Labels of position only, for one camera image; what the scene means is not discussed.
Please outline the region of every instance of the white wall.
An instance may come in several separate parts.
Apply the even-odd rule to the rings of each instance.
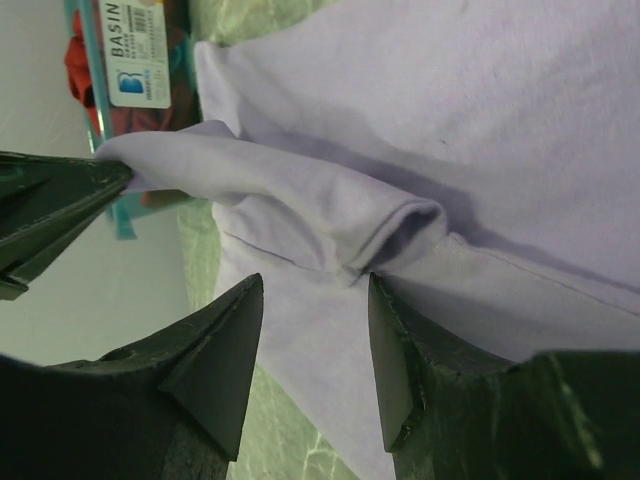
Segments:
[[[89,157],[64,68],[62,0],[0,0],[0,150]],[[95,359],[187,314],[175,212],[118,242],[104,216],[15,302],[0,301],[0,352],[38,364]]]

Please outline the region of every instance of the seam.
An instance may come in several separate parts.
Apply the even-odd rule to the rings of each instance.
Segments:
[[[240,238],[240,237],[238,237],[236,235],[233,235],[233,234],[231,234],[231,233],[229,233],[227,231],[221,230],[220,233],[222,233],[222,234],[224,234],[224,235],[226,235],[228,237],[231,237],[234,240],[239,241],[243,245],[251,248],[252,250],[256,250],[256,251],[258,251],[260,253],[263,253],[263,254],[269,255],[271,257],[277,258],[278,260],[284,261],[284,262],[286,262],[286,263],[288,263],[290,265],[293,265],[294,267],[300,268],[302,270],[306,270],[308,272],[314,272],[314,273],[324,273],[324,274],[331,274],[332,273],[332,272],[327,272],[325,270],[316,270],[315,268],[309,268],[309,267],[306,267],[304,265],[298,265],[296,262],[294,262],[290,258],[283,257],[282,255],[278,255],[277,253],[273,253],[273,252],[271,252],[269,250],[265,250],[265,249],[260,248],[260,247],[256,247],[254,244],[249,243],[246,240],[244,240],[243,238]]]
[[[612,303],[610,303],[610,302],[608,302],[606,300],[603,300],[602,298],[594,297],[591,294],[588,294],[586,292],[583,292],[582,290],[579,290],[578,288],[574,287],[573,285],[568,285],[565,282],[562,282],[562,281],[558,280],[557,278],[552,278],[552,277],[550,277],[548,275],[544,275],[541,272],[538,272],[538,271],[535,271],[535,270],[533,270],[531,268],[527,268],[527,267],[525,267],[523,265],[517,264],[517,263],[515,263],[513,261],[510,261],[510,260],[508,260],[506,258],[503,258],[503,257],[501,257],[501,256],[499,256],[499,255],[497,255],[495,253],[491,253],[491,252],[489,252],[487,250],[483,250],[483,249],[480,249],[480,248],[473,247],[473,246],[471,246],[469,244],[464,244],[464,243],[462,243],[460,241],[460,238],[457,235],[453,235],[452,237],[453,237],[453,240],[454,240],[456,246],[461,248],[461,249],[465,249],[465,248],[470,249],[470,250],[474,251],[475,253],[477,253],[477,254],[479,254],[479,255],[481,255],[483,257],[491,258],[491,259],[496,260],[496,261],[498,261],[498,262],[500,262],[500,263],[502,263],[504,265],[507,265],[507,266],[509,266],[509,267],[511,267],[511,268],[513,268],[515,270],[525,272],[525,273],[527,273],[529,275],[532,275],[532,276],[534,276],[534,277],[536,277],[538,279],[541,279],[541,280],[546,281],[546,282],[550,282],[550,283],[552,283],[552,284],[554,284],[554,285],[556,285],[556,286],[558,286],[560,288],[568,290],[568,291],[570,291],[570,292],[572,292],[572,293],[574,293],[576,295],[579,295],[581,297],[584,297],[586,299],[592,300],[592,301],[594,301],[594,302],[596,302],[596,303],[598,303],[600,305],[603,305],[605,307],[609,307],[609,308],[614,309],[614,310],[618,310],[620,312],[624,312],[624,313],[626,313],[628,315],[632,315],[634,317],[640,317],[640,314],[638,312],[634,312],[632,310],[628,310],[628,309],[620,307],[618,305],[614,305],[614,304],[612,304]]]

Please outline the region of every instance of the red fabric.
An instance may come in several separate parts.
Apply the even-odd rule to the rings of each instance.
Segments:
[[[167,26],[167,44],[171,51],[180,45],[188,28],[187,10],[180,0],[166,1],[165,20]],[[97,1],[94,11],[98,12]],[[99,48],[104,50],[100,19],[96,18]],[[65,56],[65,65],[69,76],[69,88],[72,95],[85,107],[91,123],[97,134],[100,134],[100,124],[95,107],[91,75],[82,34],[82,23],[79,12],[73,17],[73,31],[75,36],[69,43]],[[166,109],[125,108],[111,106],[109,114],[114,136],[131,132],[149,130],[182,130],[200,120],[198,99],[192,91],[189,77],[185,68],[178,68],[171,73],[171,106]]]
[[[69,48],[64,57],[64,64],[67,66],[69,78],[69,89],[74,98],[87,109],[94,130],[100,132],[100,122],[98,121],[98,112],[91,85],[91,74],[89,73],[89,60],[87,59],[87,51],[82,38],[80,12],[76,12],[73,15],[73,32],[75,36],[69,42]]]

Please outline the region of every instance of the blue logo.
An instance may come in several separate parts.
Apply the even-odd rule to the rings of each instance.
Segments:
[[[118,88],[122,93],[144,93],[139,73],[122,72],[118,75]]]

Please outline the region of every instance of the barcode label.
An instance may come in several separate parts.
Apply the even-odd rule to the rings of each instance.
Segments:
[[[133,29],[137,33],[147,33],[147,11],[144,8],[133,9]]]
[[[111,105],[169,108],[171,76],[163,0],[91,2],[100,6]]]

